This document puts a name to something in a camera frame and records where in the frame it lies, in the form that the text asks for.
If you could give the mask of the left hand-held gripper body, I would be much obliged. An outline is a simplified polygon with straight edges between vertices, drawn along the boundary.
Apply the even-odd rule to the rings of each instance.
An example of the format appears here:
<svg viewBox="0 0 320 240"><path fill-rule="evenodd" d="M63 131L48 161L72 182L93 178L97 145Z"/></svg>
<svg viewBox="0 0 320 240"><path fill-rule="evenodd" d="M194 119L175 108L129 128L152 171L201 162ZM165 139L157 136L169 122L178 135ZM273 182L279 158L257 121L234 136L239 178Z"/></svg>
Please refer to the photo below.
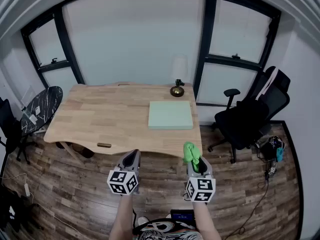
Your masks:
<svg viewBox="0 0 320 240"><path fill-rule="evenodd" d="M110 170L107 184L111 192L113 194L126 196L137 192L136 189L139 185L139 168L139 165L124 168L117 165L113 170Z"/></svg>

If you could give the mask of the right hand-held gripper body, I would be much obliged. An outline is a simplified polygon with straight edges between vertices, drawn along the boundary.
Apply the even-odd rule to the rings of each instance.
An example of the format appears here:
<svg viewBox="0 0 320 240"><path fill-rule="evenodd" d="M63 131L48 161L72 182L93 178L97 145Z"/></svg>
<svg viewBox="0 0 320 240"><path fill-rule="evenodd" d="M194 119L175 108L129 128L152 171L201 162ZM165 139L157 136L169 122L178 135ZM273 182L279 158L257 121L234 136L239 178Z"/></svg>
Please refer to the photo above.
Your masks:
<svg viewBox="0 0 320 240"><path fill-rule="evenodd" d="M216 192L214 178L190 177L186 185L186 192L192 202L208 203Z"/></svg>

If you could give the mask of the green cloth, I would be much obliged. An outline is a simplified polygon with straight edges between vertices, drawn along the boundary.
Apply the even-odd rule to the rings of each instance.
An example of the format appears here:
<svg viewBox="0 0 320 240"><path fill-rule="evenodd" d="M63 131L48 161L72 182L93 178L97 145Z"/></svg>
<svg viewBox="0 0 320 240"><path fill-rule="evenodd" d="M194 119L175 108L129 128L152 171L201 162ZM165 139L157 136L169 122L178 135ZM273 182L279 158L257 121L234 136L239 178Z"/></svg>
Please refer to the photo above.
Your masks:
<svg viewBox="0 0 320 240"><path fill-rule="evenodd" d="M199 172L199 163L200 157L202 156L199 148L190 141L187 141L183 145L183 162L189 163L193 165L193 170L198 173Z"/></svg>

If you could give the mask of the person's right forearm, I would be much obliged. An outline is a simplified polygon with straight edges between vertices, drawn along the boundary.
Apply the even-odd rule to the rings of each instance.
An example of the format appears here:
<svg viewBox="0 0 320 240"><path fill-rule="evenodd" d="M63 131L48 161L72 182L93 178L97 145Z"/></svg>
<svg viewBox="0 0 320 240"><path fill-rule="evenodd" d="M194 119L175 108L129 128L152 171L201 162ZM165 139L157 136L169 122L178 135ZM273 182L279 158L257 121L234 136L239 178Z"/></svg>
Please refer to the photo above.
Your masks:
<svg viewBox="0 0 320 240"><path fill-rule="evenodd" d="M197 230L203 240L222 240L207 205L204 202L192 202Z"/></svg>

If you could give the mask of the person's left forearm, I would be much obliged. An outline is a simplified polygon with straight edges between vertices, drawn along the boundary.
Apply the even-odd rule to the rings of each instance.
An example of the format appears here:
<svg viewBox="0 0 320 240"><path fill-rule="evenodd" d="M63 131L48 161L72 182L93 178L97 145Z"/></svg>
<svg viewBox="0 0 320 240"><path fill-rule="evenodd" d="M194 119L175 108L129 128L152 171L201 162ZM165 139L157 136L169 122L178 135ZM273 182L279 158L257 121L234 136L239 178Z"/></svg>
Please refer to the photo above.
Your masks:
<svg viewBox="0 0 320 240"><path fill-rule="evenodd" d="M133 239L133 195L123 195L119 201L116 218L109 240Z"/></svg>

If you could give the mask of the small black screen device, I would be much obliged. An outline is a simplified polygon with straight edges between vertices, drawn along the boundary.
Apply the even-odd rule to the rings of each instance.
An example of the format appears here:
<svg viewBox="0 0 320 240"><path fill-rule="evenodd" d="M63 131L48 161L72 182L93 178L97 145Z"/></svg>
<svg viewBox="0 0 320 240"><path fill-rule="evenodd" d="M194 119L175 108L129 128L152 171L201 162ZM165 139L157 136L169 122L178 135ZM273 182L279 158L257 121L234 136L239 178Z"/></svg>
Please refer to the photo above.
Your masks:
<svg viewBox="0 0 320 240"><path fill-rule="evenodd" d="M170 216L174 220L192 222L195 220L195 214L193 209L172 209Z"/></svg>

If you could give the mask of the person's black printed shirt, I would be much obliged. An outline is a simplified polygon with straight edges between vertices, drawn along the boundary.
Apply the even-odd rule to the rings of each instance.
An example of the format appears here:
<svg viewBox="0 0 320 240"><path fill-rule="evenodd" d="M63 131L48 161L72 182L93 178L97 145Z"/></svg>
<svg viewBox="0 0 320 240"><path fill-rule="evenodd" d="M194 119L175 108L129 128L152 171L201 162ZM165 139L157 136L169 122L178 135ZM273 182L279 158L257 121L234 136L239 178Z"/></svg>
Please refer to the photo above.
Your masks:
<svg viewBox="0 0 320 240"><path fill-rule="evenodd" d="M135 227L132 240L203 240L203 237L193 225L162 218Z"/></svg>

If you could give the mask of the black office chair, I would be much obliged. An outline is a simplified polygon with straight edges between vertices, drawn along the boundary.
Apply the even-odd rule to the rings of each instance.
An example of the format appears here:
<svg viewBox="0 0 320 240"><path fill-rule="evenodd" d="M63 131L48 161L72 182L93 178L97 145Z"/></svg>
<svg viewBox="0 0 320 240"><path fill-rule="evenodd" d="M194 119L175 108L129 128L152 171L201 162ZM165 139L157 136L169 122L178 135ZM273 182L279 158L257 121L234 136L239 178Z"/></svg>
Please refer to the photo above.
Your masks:
<svg viewBox="0 0 320 240"><path fill-rule="evenodd" d="M235 107L231 103L240 94L236 88L227 89L224 95L228 97L227 108L214 116L213 129L219 129L224 139L210 145L214 147L230 143L233 164L237 161L236 151L250 148L261 137L268 133L270 120L289 103L288 94L290 78L275 66L257 75L248 94Z"/></svg>

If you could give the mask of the black bag with white print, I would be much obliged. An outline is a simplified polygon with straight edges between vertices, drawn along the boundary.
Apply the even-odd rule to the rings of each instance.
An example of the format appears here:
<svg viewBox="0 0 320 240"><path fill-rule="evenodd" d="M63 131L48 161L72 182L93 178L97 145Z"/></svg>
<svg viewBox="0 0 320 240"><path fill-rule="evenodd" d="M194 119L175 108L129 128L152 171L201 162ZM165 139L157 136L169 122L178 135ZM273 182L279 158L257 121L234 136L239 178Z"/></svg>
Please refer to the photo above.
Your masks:
<svg viewBox="0 0 320 240"><path fill-rule="evenodd" d="M259 148L259 152L262 153L263 158L266 161L276 161L277 148L283 148L285 151L285 143L282 139L276 135L273 135L267 139L267 141Z"/></svg>

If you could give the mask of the white shade brass table lamp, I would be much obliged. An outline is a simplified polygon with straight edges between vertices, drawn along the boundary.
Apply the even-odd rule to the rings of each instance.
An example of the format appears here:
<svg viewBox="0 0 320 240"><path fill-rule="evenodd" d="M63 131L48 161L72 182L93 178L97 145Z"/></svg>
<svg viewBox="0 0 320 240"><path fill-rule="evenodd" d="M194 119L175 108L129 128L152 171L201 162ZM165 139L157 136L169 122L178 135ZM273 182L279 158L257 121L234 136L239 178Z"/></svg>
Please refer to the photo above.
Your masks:
<svg viewBox="0 0 320 240"><path fill-rule="evenodd" d="M174 97L182 97L185 90L186 79L188 78L188 57L184 54L177 54L172 61L172 78L175 86L170 89L170 94Z"/></svg>

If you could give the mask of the round black marble table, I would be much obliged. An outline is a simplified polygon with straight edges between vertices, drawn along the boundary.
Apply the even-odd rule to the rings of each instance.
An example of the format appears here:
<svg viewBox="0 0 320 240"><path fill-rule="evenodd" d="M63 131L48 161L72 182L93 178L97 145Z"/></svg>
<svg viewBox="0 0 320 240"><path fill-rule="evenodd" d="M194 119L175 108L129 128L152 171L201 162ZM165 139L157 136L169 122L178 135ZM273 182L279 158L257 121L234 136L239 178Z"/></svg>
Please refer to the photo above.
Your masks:
<svg viewBox="0 0 320 240"><path fill-rule="evenodd" d="M20 120L22 133L32 134L40 130L52 119L59 105L61 104L62 99L63 90L59 86L48 87L37 94L23 110L23 114ZM40 106L40 113L36 115L35 109L38 106ZM31 115L36 116L36 124L33 124L29 120L29 117Z"/></svg>

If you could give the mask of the black floor equipment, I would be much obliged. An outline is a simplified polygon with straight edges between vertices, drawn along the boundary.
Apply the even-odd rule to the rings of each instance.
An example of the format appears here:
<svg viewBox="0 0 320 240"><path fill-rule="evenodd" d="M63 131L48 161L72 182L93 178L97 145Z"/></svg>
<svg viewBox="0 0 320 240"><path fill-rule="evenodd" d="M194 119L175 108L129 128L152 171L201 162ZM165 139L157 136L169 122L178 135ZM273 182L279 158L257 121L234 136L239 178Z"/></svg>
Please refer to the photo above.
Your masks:
<svg viewBox="0 0 320 240"><path fill-rule="evenodd" d="M15 191L0 185L0 229L4 230L9 223L18 233L23 224L31 218L29 209Z"/></svg>

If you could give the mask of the black mesh chair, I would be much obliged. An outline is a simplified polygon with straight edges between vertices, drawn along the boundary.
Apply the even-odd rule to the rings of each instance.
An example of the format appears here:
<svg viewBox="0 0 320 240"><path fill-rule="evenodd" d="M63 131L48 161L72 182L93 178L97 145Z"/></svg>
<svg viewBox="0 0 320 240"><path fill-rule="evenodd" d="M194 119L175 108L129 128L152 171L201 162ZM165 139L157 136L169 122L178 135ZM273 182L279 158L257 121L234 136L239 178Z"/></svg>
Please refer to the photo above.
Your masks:
<svg viewBox="0 0 320 240"><path fill-rule="evenodd" d="M3 142L0 137L0 144L5 147L5 154L9 155L15 151L16 148L19 148L16 160L20 162L20 154L23 153L24 158L29 165L30 161L26 153L26 147L37 147L38 144L34 141L27 142L29 134L23 135L21 122L13 115L8 99L2 100L0 98L0 128L6 138L6 141Z"/></svg>

